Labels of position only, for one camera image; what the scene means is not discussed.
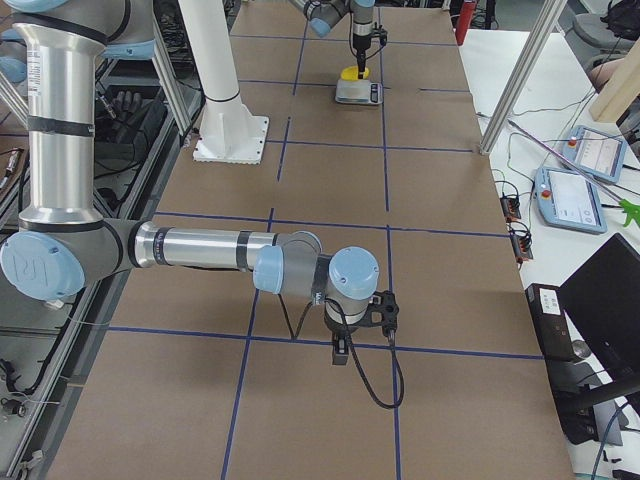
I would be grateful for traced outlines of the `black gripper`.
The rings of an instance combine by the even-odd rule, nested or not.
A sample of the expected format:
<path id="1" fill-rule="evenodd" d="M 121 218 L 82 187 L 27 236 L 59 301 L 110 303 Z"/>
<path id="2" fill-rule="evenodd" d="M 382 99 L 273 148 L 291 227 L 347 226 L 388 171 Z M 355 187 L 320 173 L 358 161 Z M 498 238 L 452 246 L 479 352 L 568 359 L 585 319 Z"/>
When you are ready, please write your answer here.
<path id="1" fill-rule="evenodd" d="M 357 79 L 366 77 L 366 51 L 371 47 L 373 39 L 377 39 L 381 48 L 387 44 L 388 32 L 377 22 L 359 23 L 352 21 L 351 46 L 356 50 Z"/>
<path id="2" fill-rule="evenodd" d="M 369 300 L 352 300 L 340 296 L 338 299 L 326 297 L 324 322 L 335 333 L 332 336 L 332 364 L 345 366 L 349 359 L 346 331 L 355 332 L 360 328 L 380 328 L 390 345 L 396 343 L 399 307 L 393 292 L 376 291 Z"/>

